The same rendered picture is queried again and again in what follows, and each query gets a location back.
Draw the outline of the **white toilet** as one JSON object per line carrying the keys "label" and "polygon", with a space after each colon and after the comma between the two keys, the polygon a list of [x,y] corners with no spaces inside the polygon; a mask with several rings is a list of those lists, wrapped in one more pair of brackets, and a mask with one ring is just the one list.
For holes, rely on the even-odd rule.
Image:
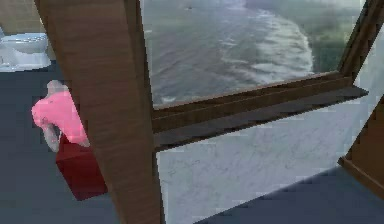
{"label": "white toilet", "polygon": [[51,65],[45,33],[6,35],[0,27],[0,72],[41,69]]}

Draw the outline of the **wooden framed sea picture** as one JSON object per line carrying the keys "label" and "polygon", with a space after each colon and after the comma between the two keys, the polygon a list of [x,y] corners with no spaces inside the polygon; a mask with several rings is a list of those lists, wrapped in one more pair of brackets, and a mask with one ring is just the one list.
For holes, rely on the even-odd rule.
{"label": "wooden framed sea picture", "polygon": [[158,151],[359,98],[384,0],[143,0]]}

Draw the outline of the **pink blouse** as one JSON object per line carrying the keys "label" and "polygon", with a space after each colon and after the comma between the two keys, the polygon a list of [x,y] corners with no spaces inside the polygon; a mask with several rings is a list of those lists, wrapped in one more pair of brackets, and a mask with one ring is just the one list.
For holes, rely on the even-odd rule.
{"label": "pink blouse", "polygon": [[44,139],[53,152],[59,151],[60,140],[55,127],[70,143],[90,146],[69,88],[60,81],[51,80],[47,83],[47,95],[32,106],[31,113],[35,125],[42,129]]}

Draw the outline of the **red box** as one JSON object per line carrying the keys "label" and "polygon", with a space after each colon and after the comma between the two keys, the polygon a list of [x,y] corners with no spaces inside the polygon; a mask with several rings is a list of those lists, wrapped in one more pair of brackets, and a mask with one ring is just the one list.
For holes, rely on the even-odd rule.
{"label": "red box", "polygon": [[78,201],[108,192],[91,149],[71,143],[65,135],[60,137],[56,165]]}

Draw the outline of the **brown wooden door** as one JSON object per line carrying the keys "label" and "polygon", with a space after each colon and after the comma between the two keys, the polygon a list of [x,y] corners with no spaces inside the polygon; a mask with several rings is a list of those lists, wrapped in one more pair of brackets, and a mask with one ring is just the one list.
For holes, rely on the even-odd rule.
{"label": "brown wooden door", "polygon": [[166,224],[140,0],[34,0],[121,224]]}

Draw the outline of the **brown wooden cupboard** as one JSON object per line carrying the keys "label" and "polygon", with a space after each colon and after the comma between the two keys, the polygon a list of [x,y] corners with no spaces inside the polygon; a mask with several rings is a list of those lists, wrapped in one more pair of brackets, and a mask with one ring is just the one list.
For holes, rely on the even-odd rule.
{"label": "brown wooden cupboard", "polygon": [[384,95],[338,164],[384,200]]}

